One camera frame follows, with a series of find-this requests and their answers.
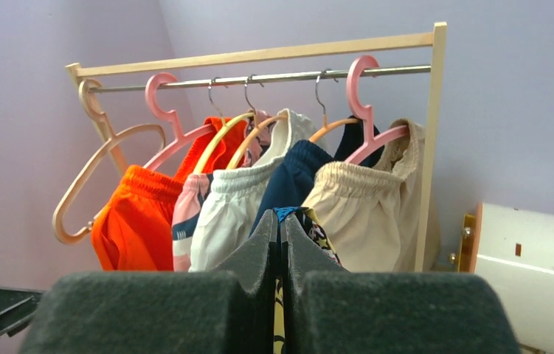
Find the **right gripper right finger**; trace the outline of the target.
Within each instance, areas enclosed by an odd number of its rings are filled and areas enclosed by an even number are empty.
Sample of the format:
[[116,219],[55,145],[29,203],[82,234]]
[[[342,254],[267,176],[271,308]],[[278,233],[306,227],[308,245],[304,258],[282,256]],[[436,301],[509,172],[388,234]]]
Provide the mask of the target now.
[[499,297],[450,272],[353,273],[283,222],[289,353],[518,353]]

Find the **colourful comic print shorts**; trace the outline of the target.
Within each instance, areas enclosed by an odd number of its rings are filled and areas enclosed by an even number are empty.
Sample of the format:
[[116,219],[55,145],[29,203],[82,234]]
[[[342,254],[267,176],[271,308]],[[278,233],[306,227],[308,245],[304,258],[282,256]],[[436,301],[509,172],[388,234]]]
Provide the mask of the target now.
[[[323,252],[333,261],[341,265],[339,256],[329,240],[325,230],[318,224],[318,217],[312,208],[303,206],[285,206],[275,207],[272,209],[276,213],[279,222],[294,214],[300,222],[304,233],[320,247]],[[274,335],[273,335],[273,353],[286,353],[285,340],[285,320],[284,320],[284,295],[283,295],[283,278],[277,276],[275,278],[274,290]]]

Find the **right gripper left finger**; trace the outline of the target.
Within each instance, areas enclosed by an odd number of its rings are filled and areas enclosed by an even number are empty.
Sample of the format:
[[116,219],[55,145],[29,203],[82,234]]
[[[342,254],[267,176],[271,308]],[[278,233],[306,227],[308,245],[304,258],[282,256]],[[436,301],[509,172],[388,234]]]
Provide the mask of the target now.
[[211,271],[80,272],[44,295],[20,353],[271,353],[277,216]]

